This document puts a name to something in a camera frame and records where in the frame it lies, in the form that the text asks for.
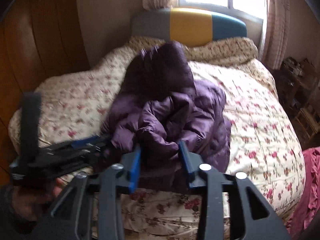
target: rose pattern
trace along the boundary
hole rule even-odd
[[[164,41],[131,37],[108,53],[90,71],[52,77],[36,91],[42,94],[39,145],[99,134],[100,126],[118,93],[128,64],[141,49]],[[230,163],[227,174],[244,171],[286,221],[301,198],[305,166],[292,125],[278,102],[275,82],[257,60],[248,38],[231,38],[187,48],[195,79],[217,83],[226,93],[224,115],[231,121]],[[9,135],[19,150],[20,111],[12,117]],[[70,181],[76,173],[63,177]],[[229,237],[228,196],[224,194],[225,238]],[[122,195],[126,237],[195,239],[201,197],[138,189]],[[94,225],[98,217],[94,201]]]

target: metal screw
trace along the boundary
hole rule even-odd
[[[84,179],[84,178],[86,178],[88,176],[88,174],[85,172],[85,171],[81,171],[81,172],[79,172],[77,175],[76,175],[76,177],[78,178],[78,179]]]
[[[247,174],[245,173],[245,172],[237,172],[236,173],[236,177],[238,178],[238,179],[245,179],[245,178],[247,178]]]
[[[199,165],[199,169],[201,169],[203,171],[209,171],[209,170],[211,170],[211,165],[208,163],[202,163]]]
[[[114,170],[122,170],[124,168],[124,166],[120,163],[116,163],[116,164],[113,164],[111,166]]]

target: headboard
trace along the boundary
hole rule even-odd
[[[132,35],[179,41],[189,47],[246,37],[245,23],[225,14],[191,8],[146,11],[132,20]]]

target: purple jacket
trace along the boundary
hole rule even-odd
[[[173,190],[180,188],[175,186],[182,176],[177,143],[183,140],[189,151],[225,172],[231,127],[222,115],[225,103],[217,85],[193,80],[180,43],[142,50],[128,66],[103,123],[102,133],[112,137],[105,157],[117,162],[139,143],[140,186]]]

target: bed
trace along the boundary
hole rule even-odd
[[[292,125],[279,104],[275,82],[258,61],[258,50],[246,38],[245,24],[225,15],[197,9],[144,12],[132,22],[132,37],[86,72],[45,80],[39,123],[41,147],[100,132],[126,67],[141,49],[177,40],[195,79],[217,83],[226,93],[224,115],[231,123],[228,174],[244,171],[286,221],[301,198],[305,164]],[[20,110],[9,123],[19,151]],[[70,181],[75,173],[64,176]],[[122,196],[129,239],[195,239],[201,197],[138,189]],[[98,211],[95,208],[94,219]],[[224,195],[225,238],[229,237],[228,196]]]

